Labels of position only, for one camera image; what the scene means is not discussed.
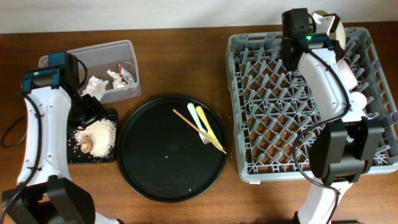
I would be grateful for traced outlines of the white cup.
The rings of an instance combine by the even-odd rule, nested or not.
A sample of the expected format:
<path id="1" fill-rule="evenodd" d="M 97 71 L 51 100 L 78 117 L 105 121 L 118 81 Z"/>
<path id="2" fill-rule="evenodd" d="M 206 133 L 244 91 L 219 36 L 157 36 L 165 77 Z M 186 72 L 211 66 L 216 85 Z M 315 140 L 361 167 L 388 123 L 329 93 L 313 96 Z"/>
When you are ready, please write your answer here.
<path id="1" fill-rule="evenodd" d="M 352 91 L 350 93 L 351 103 L 356 105 L 359 109 L 363 110 L 367 105 L 368 101 L 364 94 L 358 91 Z"/>

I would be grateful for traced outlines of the white plastic fork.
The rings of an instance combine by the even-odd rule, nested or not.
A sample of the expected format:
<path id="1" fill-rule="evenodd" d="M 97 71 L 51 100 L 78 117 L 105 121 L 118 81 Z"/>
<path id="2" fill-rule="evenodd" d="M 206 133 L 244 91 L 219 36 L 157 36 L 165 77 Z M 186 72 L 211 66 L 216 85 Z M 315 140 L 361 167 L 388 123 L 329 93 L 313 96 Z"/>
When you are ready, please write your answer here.
<path id="1" fill-rule="evenodd" d="M 194 104 L 193 104 L 193 103 L 188 103 L 188 104 L 187 104 L 187 108 L 188 108 L 189 113 L 191 114 L 191 116 L 192 116 L 192 118 L 193 118 L 193 120 L 194 120 L 194 122 L 195 122 L 197 128 L 198 128 L 200 131 L 206 133 L 206 130 L 205 130 L 205 129 L 203 128 L 203 126 L 201 125 L 201 122 L 200 122 L 200 119 L 199 119 L 199 116 L 198 116 L 198 113 L 197 113 L 197 111 L 196 111 L 196 109 L 195 109 Z M 202 142 L 203 142 L 204 144 L 208 144 L 208 143 L 209 143 L 209 140 L 207 140 L 207 139 L 204 137 L 204 135 L 199 134 L 199 136 L 200 136 L 200 138 L 201 138 L 201 140 L 202 140 Z"/>

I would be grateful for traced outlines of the brown food piece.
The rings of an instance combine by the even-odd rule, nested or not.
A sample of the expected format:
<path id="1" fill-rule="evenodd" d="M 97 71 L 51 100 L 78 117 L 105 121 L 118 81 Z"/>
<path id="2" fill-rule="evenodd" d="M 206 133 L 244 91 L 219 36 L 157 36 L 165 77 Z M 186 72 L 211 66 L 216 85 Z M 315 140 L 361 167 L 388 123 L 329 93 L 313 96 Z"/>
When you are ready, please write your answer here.
<path id="1" fill-rule="evenodd" d="M 88 135 L 83 136 L 83 138 L 81 140 L 80 149 L 81 149 L 82 153 L 85 153 L 85 154 L 92 151 L 93 141 L 90 136 L 88 136 Z"/>

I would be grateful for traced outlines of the small pink bowl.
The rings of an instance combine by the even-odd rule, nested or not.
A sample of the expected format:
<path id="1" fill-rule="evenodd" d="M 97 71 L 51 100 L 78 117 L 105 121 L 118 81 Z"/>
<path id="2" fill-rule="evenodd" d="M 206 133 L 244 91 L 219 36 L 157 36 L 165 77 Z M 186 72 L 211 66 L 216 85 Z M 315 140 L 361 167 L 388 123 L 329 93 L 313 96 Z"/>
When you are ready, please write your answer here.
<path id="1" fill-rule="evenodd" d="M 344 59 L 341 59 L 338 61 L 337 66 L 341 82 L 344 84 L 345 88 L 347 90 L 353 90 L 357 87 L 358 81 L 347 62 Z"/>

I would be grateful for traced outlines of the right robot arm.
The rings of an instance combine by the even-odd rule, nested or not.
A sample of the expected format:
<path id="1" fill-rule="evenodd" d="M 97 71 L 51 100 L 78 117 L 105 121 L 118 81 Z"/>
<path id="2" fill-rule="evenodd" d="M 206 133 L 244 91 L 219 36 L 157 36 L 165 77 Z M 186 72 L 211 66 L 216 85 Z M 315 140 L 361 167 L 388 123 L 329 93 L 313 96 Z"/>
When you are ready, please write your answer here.
<path id="1" fill-rule="evenodd" d="M 369 172 L 383 128 L 367 117 L 367 99 L 354 90 L 358 81 L 343 58 L 346 34 L 339 16 L 291 9 L 282 13 L 282 28 L 283 63 L 304 77 L 322 119 L 300 131 L 292 146 L 322 128 L 308 153 L 310 191 L 293 222 L 330 223 L 344 193 Z"/>

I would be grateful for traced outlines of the light blue cup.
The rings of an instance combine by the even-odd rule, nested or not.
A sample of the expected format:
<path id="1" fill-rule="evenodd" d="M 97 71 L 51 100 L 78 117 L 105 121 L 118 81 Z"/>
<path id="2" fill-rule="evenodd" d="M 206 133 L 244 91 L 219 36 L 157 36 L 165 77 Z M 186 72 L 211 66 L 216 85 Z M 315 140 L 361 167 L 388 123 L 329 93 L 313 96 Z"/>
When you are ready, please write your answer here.
<path id="1" fill-rule="evenodd" d="M 369 113 L 368 114 L 368 119 L 376 119 L 379 117 L 379 113 L 375 112 L 375 113 Z"/>

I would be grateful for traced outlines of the black rectangular tray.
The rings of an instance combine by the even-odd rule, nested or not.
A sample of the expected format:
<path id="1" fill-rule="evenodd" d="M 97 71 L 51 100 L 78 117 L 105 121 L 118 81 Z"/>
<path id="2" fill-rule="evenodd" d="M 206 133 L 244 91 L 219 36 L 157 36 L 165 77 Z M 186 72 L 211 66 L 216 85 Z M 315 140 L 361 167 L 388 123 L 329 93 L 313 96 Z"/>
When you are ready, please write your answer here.
<path id="1" fill-rule="evenodd" d="M 106 110 L 108 112 L 106 120 L 109 120 L 115 124 L 116 128 L 116 137 L 118 136 L 118 112 L 114 108 L 108 108 Z M 113 162 L 116 158 L 115 156 L 116 144 L 110 147 L 108 152 L 103 156 L 94 156 L 91 153 L 83 153 L 78 145 L 78 141 L 74 136 L 67 137 L 67 159 L 69 164 L 92 164 L 92 163 L 106 163 Z"/>

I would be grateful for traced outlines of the large cream bowl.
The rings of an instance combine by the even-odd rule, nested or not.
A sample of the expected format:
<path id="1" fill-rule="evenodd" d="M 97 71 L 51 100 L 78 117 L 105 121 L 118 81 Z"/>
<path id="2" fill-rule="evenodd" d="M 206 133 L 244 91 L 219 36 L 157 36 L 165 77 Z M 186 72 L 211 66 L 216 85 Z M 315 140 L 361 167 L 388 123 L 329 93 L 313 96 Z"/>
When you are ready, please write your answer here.
<path id="1" fill-rule="evenodd" d="M 343 50 L 346 48 L 345 28 L 337 14 L 329 14 L 326 11 L 313 11 L 310 15 L 315 20 L 316 34 L 327 34 L 331 40 L 338 41 Z"/>

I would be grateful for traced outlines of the yellow plastic knife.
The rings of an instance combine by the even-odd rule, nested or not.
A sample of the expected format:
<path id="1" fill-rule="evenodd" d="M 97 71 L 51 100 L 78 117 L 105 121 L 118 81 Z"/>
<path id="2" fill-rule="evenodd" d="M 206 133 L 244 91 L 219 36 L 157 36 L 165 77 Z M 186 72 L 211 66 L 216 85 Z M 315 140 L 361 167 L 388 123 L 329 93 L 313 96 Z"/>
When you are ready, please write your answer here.
<path id="1" fill-rule="evenodd" d="M 219 145 L 221 146 L 221 143 L 219 142 L 219 140 L 217 139 L 217 137 L 215 136 L 208 120 L 207 117 L 205 115 L 205 112 L 203 110 L 203 108 L 201 106 L 197 106 L 196 108 L 196 112 L 199 116 L 199 118 L 201 119 L 201 121 L 203 122 L 203 124 L 205 125 L 206 129 L 207 129 L 207 133 L 213 138 L 213 140 Z"/>

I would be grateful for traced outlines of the pile of white rice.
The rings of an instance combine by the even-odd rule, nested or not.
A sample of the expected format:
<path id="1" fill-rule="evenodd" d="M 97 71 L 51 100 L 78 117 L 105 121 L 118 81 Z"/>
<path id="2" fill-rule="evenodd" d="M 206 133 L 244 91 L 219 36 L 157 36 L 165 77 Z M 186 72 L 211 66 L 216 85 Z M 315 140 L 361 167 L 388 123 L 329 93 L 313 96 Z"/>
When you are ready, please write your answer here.
<path id="1" fill-rule="evenodd" d="M 81 145 L 83 136 L 86 135 L 90 136 L 93 141 L 93 149 L 90 153 L 94 156 L 103 156 L 116 142 L 115 124 L 104 118 L 89 125 L 82 131 L 75 131 L 73 133 L 79 146 Z"/>

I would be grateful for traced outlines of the red silver snack wrapper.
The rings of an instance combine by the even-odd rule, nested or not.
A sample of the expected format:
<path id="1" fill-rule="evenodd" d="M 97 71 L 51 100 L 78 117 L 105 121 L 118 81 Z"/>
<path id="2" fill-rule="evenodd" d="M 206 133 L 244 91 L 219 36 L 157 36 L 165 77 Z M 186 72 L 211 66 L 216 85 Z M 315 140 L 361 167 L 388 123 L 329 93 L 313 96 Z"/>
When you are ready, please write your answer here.
<path id="1" fill-rule="evenodd" d="M 118 64 L 117 68 L 119 70 L 119 73 L 120 73 L 121 77 L 123 78 L 123 80 L 127 84 L 129 84 L 129 85 L 135 85 L 136 84 L 136 80 L 135 80 L 135 78 L 133 77 L 132 73 L 129 70 L 127 70 L 121 64 Z"/>

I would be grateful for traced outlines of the round black serving tray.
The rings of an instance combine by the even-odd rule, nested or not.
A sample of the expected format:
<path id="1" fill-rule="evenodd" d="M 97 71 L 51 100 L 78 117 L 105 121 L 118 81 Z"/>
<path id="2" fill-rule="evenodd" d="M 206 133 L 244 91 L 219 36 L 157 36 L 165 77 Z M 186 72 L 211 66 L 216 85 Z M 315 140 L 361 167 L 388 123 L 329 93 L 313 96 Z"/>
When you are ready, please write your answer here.
<path id="1" fill-rule="evenodd" d="M 190 123 L 187 105 L 201 106 L 221 143 L 204 144 Z M 218 115 L 187 96 L 162 96 L 144 103 L 125 120 L 116 145 L 121 175 L 140 195 L 157 202 L 182 202 L 209 189 L 228 157 L 228 140 Z"/>

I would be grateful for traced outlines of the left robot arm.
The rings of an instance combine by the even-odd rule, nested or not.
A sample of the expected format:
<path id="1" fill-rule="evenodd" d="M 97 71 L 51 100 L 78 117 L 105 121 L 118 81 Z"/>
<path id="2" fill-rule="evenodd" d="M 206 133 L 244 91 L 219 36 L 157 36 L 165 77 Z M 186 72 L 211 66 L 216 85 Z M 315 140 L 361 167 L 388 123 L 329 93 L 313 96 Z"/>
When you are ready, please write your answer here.
<path id="1" fill-rule="evenodd" d="M 15 223 L 120 223 L 95 209 L 91 195 L 72 182 L 67 136 L 105 118 L 90 95 L 80 95 L 83 62 L 63 51 L 48 55 L 47 67 L 25 72 L 20 96 L 27 118 L 25 154 L 14 189 L 2 193 L 1 218 Z"/>

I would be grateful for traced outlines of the white napkin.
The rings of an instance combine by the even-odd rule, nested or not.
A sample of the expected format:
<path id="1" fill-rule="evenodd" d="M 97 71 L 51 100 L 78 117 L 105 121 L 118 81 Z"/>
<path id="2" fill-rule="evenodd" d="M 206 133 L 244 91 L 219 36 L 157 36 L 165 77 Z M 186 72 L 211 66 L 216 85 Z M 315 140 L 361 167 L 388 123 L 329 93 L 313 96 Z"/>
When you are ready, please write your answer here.
<path id="1" fill-rule="evenodd" d="M 90 95 L 91 97 L 95 97 L 98 101 L 101 101 L 108 83 L 108 80 L 102 80 L 92 76 L 88 80 L 86 88 L 83 90 L 83 95 Z"/>

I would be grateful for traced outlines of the wooden chopstick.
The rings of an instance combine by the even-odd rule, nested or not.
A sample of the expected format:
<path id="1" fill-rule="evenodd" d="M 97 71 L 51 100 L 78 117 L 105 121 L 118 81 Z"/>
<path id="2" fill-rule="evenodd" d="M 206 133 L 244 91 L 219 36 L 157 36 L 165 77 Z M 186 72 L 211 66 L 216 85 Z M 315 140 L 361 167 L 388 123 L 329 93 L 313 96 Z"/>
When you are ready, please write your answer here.
<path id="1" fill-rule="evenodd" d="M 182 114 L 180 114 L 177 110 L 173 109 L 173 112 L 177 116 L 179 116 L 181 119 L 183 119 L 194 130 L 196 130 L 198 133 L 200 133 L 207 141 L 211 142 L 214 145 L 214 147 L 216 147 L 219 151 L 223 152 L 224 154 L 227 154 L 227 152 L 224 150 L 224 148 L 220 144 L 218 144 L 210 135 L 201 131 L 198 127 L 196 127 L 194 124 L 192 124 L 186 117 L 184 117 Z"/>

